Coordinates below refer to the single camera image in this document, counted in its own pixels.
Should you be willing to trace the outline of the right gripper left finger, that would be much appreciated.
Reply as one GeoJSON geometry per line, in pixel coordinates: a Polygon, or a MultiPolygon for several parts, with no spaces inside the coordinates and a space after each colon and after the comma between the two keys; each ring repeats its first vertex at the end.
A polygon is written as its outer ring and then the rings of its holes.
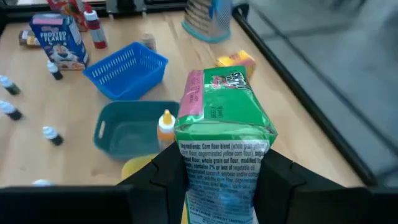
{"type": "Polygon", "coordinates": [[[182,220],[187,172],[176,143],[117,185],[1,189],[1,224],[156,223],[182,220]]]}

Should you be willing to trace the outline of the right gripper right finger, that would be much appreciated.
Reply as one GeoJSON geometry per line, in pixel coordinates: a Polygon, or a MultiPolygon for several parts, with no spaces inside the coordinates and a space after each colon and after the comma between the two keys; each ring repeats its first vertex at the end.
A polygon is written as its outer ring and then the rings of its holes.
{"type": "Polygon", "coordinates": [[[257,180],[257,219],[266,224],[397,224],[397,189],[346,188],[270,149],[257,180]]]}

